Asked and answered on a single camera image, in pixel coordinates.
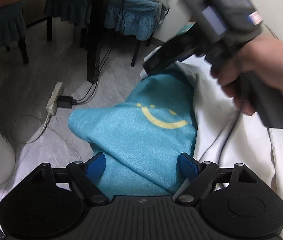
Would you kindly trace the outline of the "right hand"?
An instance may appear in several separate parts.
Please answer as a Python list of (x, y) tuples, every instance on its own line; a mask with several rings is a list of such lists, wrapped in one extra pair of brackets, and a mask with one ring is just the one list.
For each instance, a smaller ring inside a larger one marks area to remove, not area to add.
[(222, 90), (233, 99), (236, 107), (251, 116), (255, 113), (254, 107), (248, 102), (242, 103), (233, 86), (241, 73), (249, 71), (254, 72), (268, 86), (280, 90), (283, 96), (283, 42), (260, 35), (226, 61), (221, 70), (215, 67), (210, 70), (212, 77), (218, 80)]

